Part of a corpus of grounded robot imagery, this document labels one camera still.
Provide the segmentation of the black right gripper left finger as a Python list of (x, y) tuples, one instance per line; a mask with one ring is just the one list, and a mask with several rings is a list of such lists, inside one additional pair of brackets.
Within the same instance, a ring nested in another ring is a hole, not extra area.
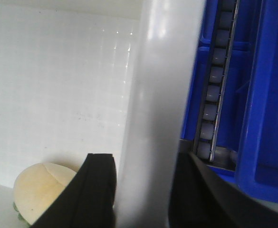
[(116, 166), (112, 154), (89, 153), (34, 228), (114, 228)]

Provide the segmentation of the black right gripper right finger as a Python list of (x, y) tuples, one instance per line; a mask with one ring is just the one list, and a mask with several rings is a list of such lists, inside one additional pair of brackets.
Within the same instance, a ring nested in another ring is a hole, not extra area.
[(278, 212), (228, 184), (192, 153), (178, 153), (168, 217), (172, 228), (278, 228)]

